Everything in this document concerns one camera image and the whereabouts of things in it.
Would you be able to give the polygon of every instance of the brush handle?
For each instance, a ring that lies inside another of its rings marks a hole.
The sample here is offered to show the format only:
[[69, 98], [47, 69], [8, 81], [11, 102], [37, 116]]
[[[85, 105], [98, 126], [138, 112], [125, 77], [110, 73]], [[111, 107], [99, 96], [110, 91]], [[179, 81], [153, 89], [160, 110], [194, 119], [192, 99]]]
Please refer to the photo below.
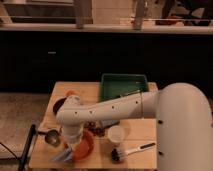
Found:
[[126, 153], [126, 155], [129, 155], [129, 154], [132, 154], [132, 153], [135, 153], [135, 152], [144, 151], [144, 150], [151, 148], [154, 145], [155, 145], [155, 143], [149, 143], [149, 144], [141, 145], [137, 148], [125, 150], [125, 153]]

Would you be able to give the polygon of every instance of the green tray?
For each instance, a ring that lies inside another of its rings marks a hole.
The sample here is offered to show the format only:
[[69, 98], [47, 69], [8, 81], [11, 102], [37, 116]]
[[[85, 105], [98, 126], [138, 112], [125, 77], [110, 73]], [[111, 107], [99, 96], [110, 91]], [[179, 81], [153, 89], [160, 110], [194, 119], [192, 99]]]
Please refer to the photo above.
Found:
[[103, 74], [101, 78], [100, 100], [118, 98], [135, 91], [149, 91], [145, 75], [139, 74]]

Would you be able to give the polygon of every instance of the cabinet handle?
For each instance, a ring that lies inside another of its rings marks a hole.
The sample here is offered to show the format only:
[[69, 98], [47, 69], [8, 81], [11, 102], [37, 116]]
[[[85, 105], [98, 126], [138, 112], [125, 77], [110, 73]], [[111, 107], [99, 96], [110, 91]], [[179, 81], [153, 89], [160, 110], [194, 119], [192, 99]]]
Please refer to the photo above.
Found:
[[49, 51], [47, 52], [48, 55], [56, 55], [56, 52], [55, 51]]

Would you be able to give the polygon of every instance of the cup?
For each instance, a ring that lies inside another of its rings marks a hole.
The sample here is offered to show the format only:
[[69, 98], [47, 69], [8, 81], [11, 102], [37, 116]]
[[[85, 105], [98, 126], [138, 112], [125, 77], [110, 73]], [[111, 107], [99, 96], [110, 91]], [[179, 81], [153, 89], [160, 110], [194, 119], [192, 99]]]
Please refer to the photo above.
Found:
[[114, 146], [119, 146], [125, 138], [124, 128], [118, 125], [110, 127], [107, 137]]

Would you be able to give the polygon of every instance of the scrub brush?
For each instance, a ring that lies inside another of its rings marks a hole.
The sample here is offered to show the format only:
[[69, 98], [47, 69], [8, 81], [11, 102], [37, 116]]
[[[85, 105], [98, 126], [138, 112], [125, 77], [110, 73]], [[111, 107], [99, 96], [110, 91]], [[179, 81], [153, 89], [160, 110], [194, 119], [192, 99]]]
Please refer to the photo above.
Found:
[[122, 161], [124, 161], [124, 159], [127, 155], [135, 153], [135, 152], [145, 151], [147, 149], [150, 149], [154, 145], [155, 145], [155, 143], [149, 143], [149, 144], [141, 145], [137, 148], [127, 149], [127, 150], [123, 150], [123, 149], [117, 147], [112, 150], [111, 158], [113, 161], [122, 162]]

